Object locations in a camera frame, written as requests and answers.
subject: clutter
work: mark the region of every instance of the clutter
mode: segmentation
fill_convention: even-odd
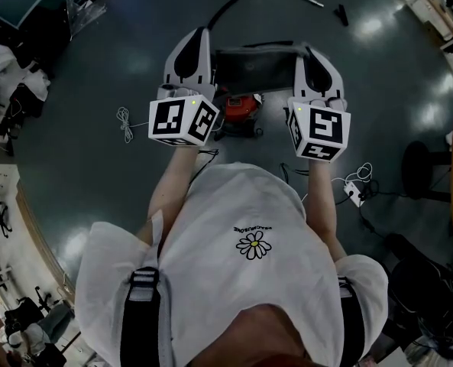
[[[224,117],[215,133],[214,140],[218,141],[227,136],[254,138],[262,136],[262,128],[256,128],[257,115],[262,106],[262,96],[239,96],[227,98],[222,109]]]
[[[93,22],[107,11],[105,5],[87,2],[80,6],[73,0],[66,0],[66,13],[70,26],[70,40],[73,39],[86,25]]]
[[[0,28],[0,144],[6,144],[0,149],[10,155],[10,139],[17,138],[26,116],[41,115],[50,85],[23,44],[16,33]]]

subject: flower logo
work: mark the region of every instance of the flower logo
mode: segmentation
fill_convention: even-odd
[[[253,260],[255,257],[262,258],[272,249],[270,244],[261,240],[263,237],[264,233],[262,231],[257,231],[255,235],[250,233],[247,235],[246,239],[240,239],[240,243],[238,243],[236,247],[239,248],[240,253],[245,254],[249,260]]]

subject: extension cord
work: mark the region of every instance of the extension cord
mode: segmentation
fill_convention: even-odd
[[[365,203],[365,200],[362,198],[362,193],[352,181],[348,182],[343,187],[343,191],[350,197],[350,200],[357,208],[360,208]]]

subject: backpack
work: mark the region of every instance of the backpack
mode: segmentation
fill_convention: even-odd
[[[339,278],[338,284],[345,327],[340,367],[352,367],[363,356],[364,321],[350,281]],[[143,354],[150,367],[174,367],[167,278],[146,267],[133,272],[130,285],[121,329],[121,367],[135,366]]]

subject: red object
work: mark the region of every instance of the red object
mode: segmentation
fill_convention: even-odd
[[[228,98],[226,100],[225,122],[243,122],[257,109],[257,100],[253,96]]]

